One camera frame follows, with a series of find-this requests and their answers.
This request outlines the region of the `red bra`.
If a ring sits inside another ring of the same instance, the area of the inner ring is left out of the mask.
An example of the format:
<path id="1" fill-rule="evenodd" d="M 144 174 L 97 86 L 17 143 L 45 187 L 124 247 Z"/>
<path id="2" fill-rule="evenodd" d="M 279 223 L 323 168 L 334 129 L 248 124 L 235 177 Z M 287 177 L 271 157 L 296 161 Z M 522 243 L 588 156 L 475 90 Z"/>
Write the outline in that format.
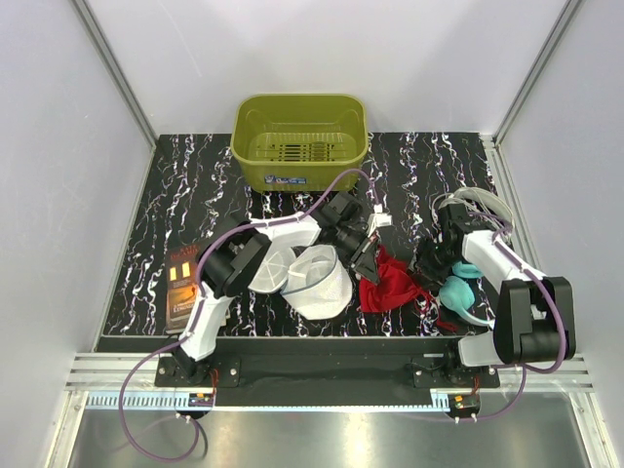
<path id="1" fill-rule="evenodd" d="M 359 299 L 364 313 L 382 313 L 399 308 L 413 300 L 423 299 L 426 308 L 434 302 L 434 296 L 419 286 L 408 273 L 408 267 L 390 255 L 383 246 L 376 256 L 379 282 L 366 278 L 359 282 Z"/>

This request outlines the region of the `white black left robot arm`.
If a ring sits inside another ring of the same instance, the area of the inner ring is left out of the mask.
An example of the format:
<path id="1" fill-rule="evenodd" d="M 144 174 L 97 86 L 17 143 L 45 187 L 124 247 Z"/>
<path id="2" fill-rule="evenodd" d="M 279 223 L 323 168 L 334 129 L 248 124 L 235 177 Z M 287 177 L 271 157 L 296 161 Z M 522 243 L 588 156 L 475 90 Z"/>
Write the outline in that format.
<path id="1" fill-rule="evenodd" d="M 280 293 L 306 319 L 327 320 L 350 302 L 351 275 L 378 285 L 377 231 L 392 216 L 376 204 L 359 226 L 360 211 L 358 200 L 337 192 L 289 216 L 227 216 L 198 252 L 197 295 L 175 351 L 176 374 L 191 386 L 209 378 L 230 303 L 247 291 Z"/>

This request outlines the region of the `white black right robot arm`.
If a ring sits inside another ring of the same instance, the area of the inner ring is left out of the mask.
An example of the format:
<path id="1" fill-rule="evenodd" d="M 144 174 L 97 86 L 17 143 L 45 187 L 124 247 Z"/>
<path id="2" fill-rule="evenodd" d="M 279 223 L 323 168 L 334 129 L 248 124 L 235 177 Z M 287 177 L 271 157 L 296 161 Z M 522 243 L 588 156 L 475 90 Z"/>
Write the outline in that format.
<path id="1" fill-rule="evenodd" d="M 422 240 L 410 265 L 414 281 L 462 321 L 484 329 L 461 338 L 457 353 L 443 361 L 446 381 L 464 386 L 481 367 L 518 365 L 551 373 L 573 357 L 571 284 L 532 267 L 505 243 L 511 222 L 463 204 L 439 208 L 437 220 L 439 236 Z M 484 279 L 495 288 L 493 318 L 472 314 L 471 279 Z"/>

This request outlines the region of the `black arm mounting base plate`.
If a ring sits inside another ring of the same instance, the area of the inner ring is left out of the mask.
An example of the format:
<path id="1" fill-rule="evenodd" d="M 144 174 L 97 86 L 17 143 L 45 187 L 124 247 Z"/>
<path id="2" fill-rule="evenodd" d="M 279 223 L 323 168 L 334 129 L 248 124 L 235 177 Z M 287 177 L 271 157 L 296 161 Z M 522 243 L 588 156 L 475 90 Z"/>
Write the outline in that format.
<path id="1" fill-rule="evenodd" d="M 220 337 L 192 376 L 161 357 L 155 384 L 214 384 L 220 410 L 436 410 L 434 390 L 499 388 L 496 371 L 463 368 L 455 348 L 453 337 Z"/>

